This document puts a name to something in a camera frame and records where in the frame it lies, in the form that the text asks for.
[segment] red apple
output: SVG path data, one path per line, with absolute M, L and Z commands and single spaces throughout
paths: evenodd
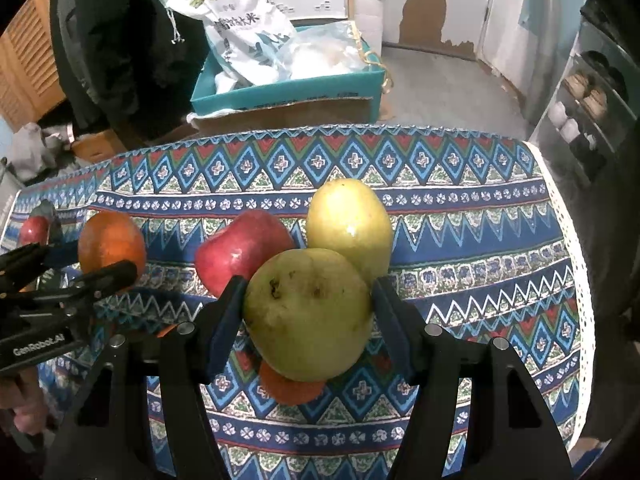
M 260 209 L 238 215 L 198 247 L 196 272 L 216 298 L 236 274 L 250 280 L 264 262 L 296 245 L 277 217 Z
M 32 216 L 27 218 L 20 227 L 18 245 L 38 243 L 46 245 L 49 238 L 49 220 L 44 216 Z

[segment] wooden shutter door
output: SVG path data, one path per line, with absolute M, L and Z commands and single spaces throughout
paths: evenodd
M 15 131 L 64 99 L 51 46 L 49 0 L 27 0 L 0 37 L 0 114 Z

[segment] dark jacket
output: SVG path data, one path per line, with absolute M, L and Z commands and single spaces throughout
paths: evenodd
M 58 0 L 50 0 L 51 44 L 56 59 L 58 81 L 71 104 L 75 126 L 79 128 L 79 133 L 94 133 L 104 130 L 109 126 L 106 116 L 100 107 L 89 98 L 86 88 L 77 79 L 66 55 L 57 9 Z
M 175 123 L 189 111 L 191 90 L 209 49 L 201 22 L 176 16 L 184 41 L 175 43 L 171 21 L 157 0 L 60 0 L 60 4 L 58 9 L 71 10 L 52 19 L 52 28 L 66 24 L 63 33 L 74 46 L 71 52 L 66 50 L 72 63 L 60 65 L 75 79 L 81 67 L 81 85 L 112 125 L 131 121 L 140 128 L 164 128 L 157 132 L 162 134 L 167 121 Z M 51 12 L 53 18 L 57 10 L 52 6 Z M 58 60 L 60 44 L 55 50 Z M 61 77 L 61 84 L 66 78 Z M 64 85 L 63 90 L 73 105 Z M 81 100 L 89 106 L 86 96 Z

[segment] stain on wall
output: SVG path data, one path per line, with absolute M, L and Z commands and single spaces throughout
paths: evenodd
M 453 56 L 474 56 L 472 41 L 458 45 L 442 41 L 442 27 L 447 16 L 447 0 L 406 0 L 402 8 L 399 44 L 414 46 Z

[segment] human hand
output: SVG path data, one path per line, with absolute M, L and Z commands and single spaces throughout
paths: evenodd
M 15 379 L 0 378 L 0 408 L 14 410 L 18 431 L 41 433 L 47 421 L 47 405 L 38 384 L 38 369 L 27 368 Z

